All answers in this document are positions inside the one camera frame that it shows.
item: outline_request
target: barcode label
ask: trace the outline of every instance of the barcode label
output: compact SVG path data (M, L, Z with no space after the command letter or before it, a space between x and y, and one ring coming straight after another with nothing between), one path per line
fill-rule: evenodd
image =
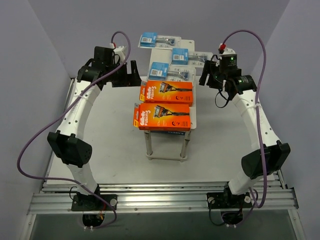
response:
M157 76L158 75L158 70L157 69L151 69L151 73L150 73L150 75L151 76Z
M152 42L152 38L151 37L143 37L141 39L142 43L151 43Z

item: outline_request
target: gillette fusion5 box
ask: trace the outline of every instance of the gillette fusion5 box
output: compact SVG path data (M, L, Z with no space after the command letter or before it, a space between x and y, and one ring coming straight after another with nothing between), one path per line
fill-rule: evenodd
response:
M190 109L187 104L136 103L133 125L140 130L189 131Z
M140 101L145 103L192 105L192 82L154 81L141 82Z

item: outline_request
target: blue and white blister pack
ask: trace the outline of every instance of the blue and white blister pack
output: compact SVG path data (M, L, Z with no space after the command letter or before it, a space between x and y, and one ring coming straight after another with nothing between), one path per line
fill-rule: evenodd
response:
M173 48L171 64L173 65L188 65L188 49Z
M140 38L140 46L154 48L158 34L156 32L144 32Z
M168 74L169 64L164 62L153 62L149 72L151 80L165 80Z

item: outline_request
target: barcode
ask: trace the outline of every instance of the barcode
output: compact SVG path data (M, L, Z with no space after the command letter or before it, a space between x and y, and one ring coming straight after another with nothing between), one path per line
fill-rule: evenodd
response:
M151 76L157 76L157 74L158 74L158 70L151 69L151 73L150 73Z

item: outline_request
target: purple hose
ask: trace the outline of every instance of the purple hose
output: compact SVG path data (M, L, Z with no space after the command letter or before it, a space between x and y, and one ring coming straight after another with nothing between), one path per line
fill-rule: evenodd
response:
M116 67L115 69L113 69L112 71L108 72L106 75L98 78L97 80L93 81L89 86L87 86L82 93L80 93L80 95L75 99L75 101L62 113L61 116L59 116L56 120L50 122L48 125L44 126L42 129L40 129L33 137L30 138L30 140L25 144L25 146L22 148L20 154L19 154L19 157L17 159L17 162L16 162L16 167L18 168L18 171L26 176L27 178L30 178L30 179L37 179L37 180L62 180L62 181L69 181L69 182L72 182L72 183L75 183L77 185L79 185L81 188L83 188L84 190L86 190L88 193L90 193L91 195L95 196L97 199L99 199L101 202L105 203L114 213L114 219L107 222L106 224L103 224L103 225L100 225L100 226L97 226L95 228L102 228L102 227L106 227L112 223L114 223L116 220L117 220L117 213L115 211L115 209L107 202L105 201L102 197L98 196L97 194L95 194L94 192L90 191L87 187L83 186L81 184L81 182L79 181L76 181L74 179L71 179L71 178L64 178L64 177L42 177L42 176L33 176L33 175L30 175L26 172L24 172L21 168L21 158L22 156L24 155L26 149L29 147L29 145L40 135L42 134L46 129L50 128L52 125L54 125L55 123L57 123L58 121L60 121L76 104L77 102L79 102L79 100L81 99L81 97L94 85L96 85L98 82L100 82L101 80L109 77L110 75L114 74L116 71L118 71L125 63L126 61L128 60L129 58L129 55L130 55L130 51L131 51L131 44L130 44L130 40L129 40L129 37L123 32L123 31L116 31L113 35L112 35L112 38L111 38L111 42L113 43L114 42L114 37L115 35L117 34L122 34L124 35L124 37L126 38L127 40L127 43L128 43L128 53L127 55L125 56L124 58L124 61L118 66Z
M230 38L232 35L234 35L236 33L241 33L241 32L246 32L246 33L249 33L249 34L252 34L253 36L255 36L258 39L258 41L260 42L261 47L262 47L262 51L263 51L263 64L262 64L262 69L261 69L259 81L258 81L258 84L256 87L255 100L254 100L255 104L258 104L262 77L264 75L265 68L266 68L266 59L267 59L266 48L265 48L265 45L264 45L262 39L255 32L250 31L250 30L245 30L245 29L240 29L240 30L234 31L231 34L229 34L224 39L223 44L225 44L226 41L228 40L228 38ZM263 171L263 193L262 193L262 198L261 198L260 204L257 202L258 199L256 200L256 198L254 197L251 187L249 187L249 190L250 190L252 199L254 201L254 206L256 208L260 209L260 208L262 208L262 206L265 204L265 201L266 201L268 182L267 182L267 164L266 164L266 157L265 157L265 149L264 149L264 143L262 141L261 127L260 127L259 107L256 107L255 110L256 110L256 126L257 126L258 138L259 138L259 145L260 145L261 159L262 159L262 171Z

